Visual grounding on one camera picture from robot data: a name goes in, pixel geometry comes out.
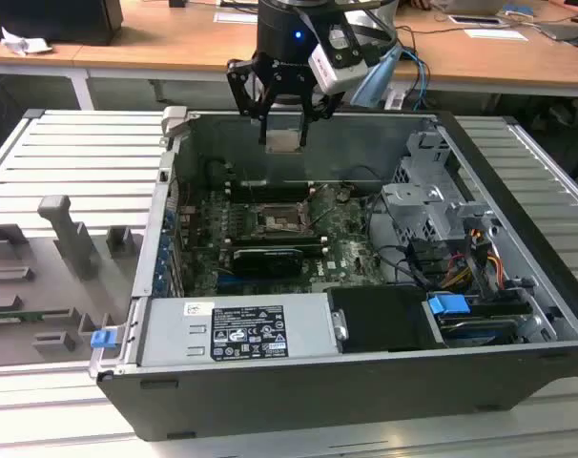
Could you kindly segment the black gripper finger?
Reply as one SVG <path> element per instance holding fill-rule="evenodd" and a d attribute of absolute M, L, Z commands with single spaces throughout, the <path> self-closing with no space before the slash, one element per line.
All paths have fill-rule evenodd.
<path fill-rule="evenodd" d="M 258 99 L 246 90 L 247 80 L 254 75 L 263 85 Z M 227 80 L 241 115 L 259 121 L 258 143 L 266 144 L 267 117 L 273 105 L 273 70 L 270 57 L 253 57 L 251 60 L 231 59 L 227 63 Z"/>
<path fill-rule="evenodd" d="M 301 99 L 302 115 L 300 119 L 299 145 L 305 146 L 309 127 L 313 122 L 321 119 L 330 119 L 340 106 L 344 92 L 332 95 L 324 95 L 317 103 L 313 102 L 313 95 L 308 94 Z"/>

